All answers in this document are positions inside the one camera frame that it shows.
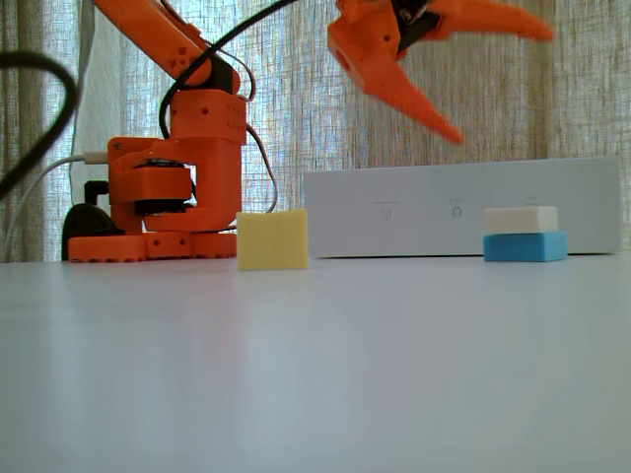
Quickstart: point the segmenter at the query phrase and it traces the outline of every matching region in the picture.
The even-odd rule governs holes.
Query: white block
[[[489,235],[544,234],[559,231],[558,211],[552,206],[485,209],[484,223]]]

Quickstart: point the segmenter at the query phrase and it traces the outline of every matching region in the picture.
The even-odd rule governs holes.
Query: white table
[[[3,473],[628,473],[631,256],[0,266]]]

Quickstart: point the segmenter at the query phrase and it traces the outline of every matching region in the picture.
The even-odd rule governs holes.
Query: yellow foam block
[[[308,259],[307,209],[237,214],[240,270],[305,269]]]

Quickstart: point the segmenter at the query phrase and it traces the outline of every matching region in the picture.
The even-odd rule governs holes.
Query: wire
[[[206,62],[207,59],[212,57],[217,51],[219,51],[222,47],[232,41],[239,34],[243,33],[245,30],[260,22],[261,20],[267,18],[278,10],[291,5],[298,0],[279,0],[274,2],[269,7],[264,8],[256,15],[248,18],[244,22],[237,25],[235,28],[224,34],[217,42],[215,42],[212,46],[206,49],[197,59],[195,59],[185,70],[182,72],[179,77],[175,80],[174,84],[169,88],[165,97],[160,104],[160,130],[162,131],[163,137],[165,139],[170,137],[169,128],[167,127],[167,110],[171,105],[171,102],[174,98],[175,93],[181,89],[188,79]]]
[[[53,169],[58,168],[62,165],[66,165],[68,163],[77,163],[84,160],[85,158],[83,156],[72,156],[70,158],[64,158],[63,160],[55,161],[53,164],[51,164],[50,166],[45,168],[42,172],[40,172],[37,178],[32,182],[32,184],[29,186],[24,196],[22,197],[22,200],[20,201],[20,204],[18,205],[18,210],[13,216],[13,220],[11,221],[11,225],[9,226],[9,230],[5,234],[4,243],[2,245],[2,261],[4,263],[8,263],[9,257],[11,256],[11,241],[13,240],[13,233],[15,232],[16,226],[18,225],[18,220],[20,220],[20,214],[22,213],[22,210],[24,209],[24,206],[27,203],[27,200],[29,200],[29,197],[31,196],[31,194],[33,193],[37,185]]]
[[[267,152],[265,151],[265,147],[263,146],[262,140],[259,138],[259,136],[256,134],[256,131],[254,131],[254,129],[251,126],[247,125],[246,129],[247,129],[247,132],[251,135],[251,137],[254,139],[254,141],[258,145],[260,154],[263,157],[263,162],[265,163],[265,167],[267,168],[267,173],[269,174],[269,178],[271,179],[272,185],[274,186],[274,199],[271,205],[269,206],[269,209],[267,210],[267,213],[270,214],[274,211],[274,209],[276,208],[276,204],[278,203],[278,182],[276,181],[276,176],[274,175],[272,166],[269,163],[269,158],[267,157]]]
[[[59,63],[42,54],[34,52],[3,52],[0,53],[0,69],[28,68],[50,72],[57,77],[64,86],[64,103],[57,119],[48,131],[35,143],[18,164],[0,180],[0,201],[41,161],[52,145],[63,133],[79,100],[77,86],[66,69]]]
[[[226,54],[229,57],[232,57],[237,62],[239,62],[242,66],[244,66],[245,71],[249,75],[249,83],[250,83],[249,97],[247,97],[247,99],[244,97],[244,99],[245,99],[245,101],[253,101],[254,97],[256,96],[256,81],[254,79],[254,73],[251,71],[251,69],[249,67],[247,67],[247,64],[245,64],[243,61],[241,61],[237,56],[233,56],[231,53],[223,51],[223,50],[221,52],[223,52],[224,54]]]

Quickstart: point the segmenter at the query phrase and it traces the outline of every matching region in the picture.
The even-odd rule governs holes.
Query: robotic arm
[[[200,31],[166,0],[95,3],[173,78],[208,47]],[[520,8],[489,0],[337,0],[336,5],[341,16],[328,27],[328,47],[353,82],[365,94],[455,143],[463,141],[459,130],[434,110],[397,64],[407,49],[420,40],[443,40],[455,32],[553,39],[553,31],[543,21]],[[212,69],[207,61],[187,85],[203,86],[213,77]],[[233,71],[232,87],[224,85],[224,89],[235,93],[239,86],[239,76]]]
[[[248,127],[246,99],[237,95],[239,75],[217,54],[210,54],[199,30],[167,0],[94,1],[178,82],[182,72],[189,66],[194,69],[206,53],[209,59],[183,87],[174,87],[169,137],[109,141],[105,192],[111,217],[94,205],[94,195],[88,198],[87,187],[86,204],[73,207],[66,217],[62,259],[235,256],[236,235],[223,230],[242,209],[242,146]],[[452,32],[552,39],[552,31],[537,18],[488,0],[337,0],[336,5],[341,16],[328,27],[328,47],[354,83],[455,143],[462,141],[460,132],[434,110],[398,65],[407,48]],[[193,191],[186,165],[196,167],[195,206],[187,203]]]

